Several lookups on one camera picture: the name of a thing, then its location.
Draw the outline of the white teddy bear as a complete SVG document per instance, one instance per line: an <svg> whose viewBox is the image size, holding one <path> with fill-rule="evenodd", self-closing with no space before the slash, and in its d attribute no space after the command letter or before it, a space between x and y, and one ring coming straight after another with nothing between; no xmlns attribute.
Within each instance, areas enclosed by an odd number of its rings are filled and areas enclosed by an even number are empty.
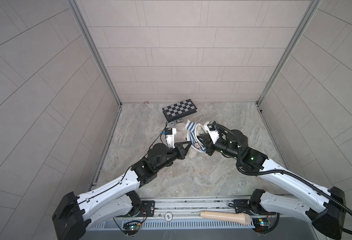
<svg viewBox="0 0 352 240"><path fill-rule="evenodd" d="M175 141L176 142L184 142L184 141L190 141L190 131L186 129L186 124L185 123L180 123L176 125L177 129L177 134L175 135Z"/></svg>

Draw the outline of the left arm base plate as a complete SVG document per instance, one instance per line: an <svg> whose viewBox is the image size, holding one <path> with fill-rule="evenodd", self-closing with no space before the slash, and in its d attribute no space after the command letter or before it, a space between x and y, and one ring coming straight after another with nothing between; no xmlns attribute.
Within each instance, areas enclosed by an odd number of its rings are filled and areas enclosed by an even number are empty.
<svg viewBox="0 0 352 240"><path fill-rule="evenodd" d="M155 210L155 201L143 201L139 212L134 216L136 218L153 217Z"/></svg>

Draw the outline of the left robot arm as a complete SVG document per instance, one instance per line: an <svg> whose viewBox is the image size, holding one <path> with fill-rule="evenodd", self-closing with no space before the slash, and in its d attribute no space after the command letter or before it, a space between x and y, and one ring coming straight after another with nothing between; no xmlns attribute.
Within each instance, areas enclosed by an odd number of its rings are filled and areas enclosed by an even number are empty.
<svg viewBox="0 0 352 240"><path fill-rule="evenodd" d="M66 194L52 216L57 239L79 240L87 230L105 220L139 213L142 201L136 191L154 180L161 169L185 159L191 145L187 141L168 148L157 143L122 176L86 193Z"/></svg>

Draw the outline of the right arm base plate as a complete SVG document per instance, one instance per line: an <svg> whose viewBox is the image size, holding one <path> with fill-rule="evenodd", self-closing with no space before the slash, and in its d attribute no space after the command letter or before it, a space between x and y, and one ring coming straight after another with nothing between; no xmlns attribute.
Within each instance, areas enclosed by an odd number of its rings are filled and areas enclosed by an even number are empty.
<svg viewBox="0 0 352 240"><path fill-rule="evenodd" d="M233 201L233 208L235 212L238 213L245 213L250 216L253 216L254 213L252 212L251 205L249 204L249 200L234 200Z"/></svg>

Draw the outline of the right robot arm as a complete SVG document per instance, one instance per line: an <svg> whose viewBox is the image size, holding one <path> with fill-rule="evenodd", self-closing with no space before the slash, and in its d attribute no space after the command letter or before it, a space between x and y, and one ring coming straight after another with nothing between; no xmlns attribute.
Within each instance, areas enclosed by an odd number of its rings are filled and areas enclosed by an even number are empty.
<svg viewBox="0 0 352 240"><path fill-rule="evenodd" d="M342 238L346 211L342 209L345 193L341 189L327 189L286 170L267 155L250 148L248 138L241 131L208 131L197 138L206 148L208 155L218 152L235 159L236 167L242 174L259 176L270 181L299 200L299 205L295 206L288 198L257 190L253 196L256 197L259 209L299 218L310 222L318 232L328 238Z"/></svg>

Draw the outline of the blue white striped sweater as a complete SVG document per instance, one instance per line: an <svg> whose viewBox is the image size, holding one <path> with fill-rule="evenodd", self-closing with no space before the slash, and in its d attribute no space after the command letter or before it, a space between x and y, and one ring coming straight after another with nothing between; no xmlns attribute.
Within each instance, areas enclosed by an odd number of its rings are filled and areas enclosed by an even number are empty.
<svg viewBox="0 0 352 240"><path fill-rule="evenodd" d="M191 147L199 153L205 153L207 148L198 139L198 136L208 133L204 129L204 126L200 123L195 123L188 120L185 129L187 130L186 139L192 143Z"/></svg>

